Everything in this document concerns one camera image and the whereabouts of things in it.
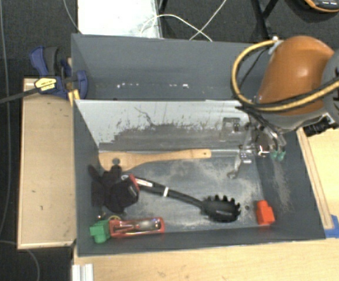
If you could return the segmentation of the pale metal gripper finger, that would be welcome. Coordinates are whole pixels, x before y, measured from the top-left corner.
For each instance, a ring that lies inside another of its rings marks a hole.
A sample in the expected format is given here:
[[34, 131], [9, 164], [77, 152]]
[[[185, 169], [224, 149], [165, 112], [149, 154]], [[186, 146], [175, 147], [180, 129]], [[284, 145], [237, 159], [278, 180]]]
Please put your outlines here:
[[227, 173], [229, 179], [235, 179], [238, 177], [239, 171], [242, 167], [252, 164], [252, 156], [247, 152], [239, 152], [235, 157], [233, 168]]

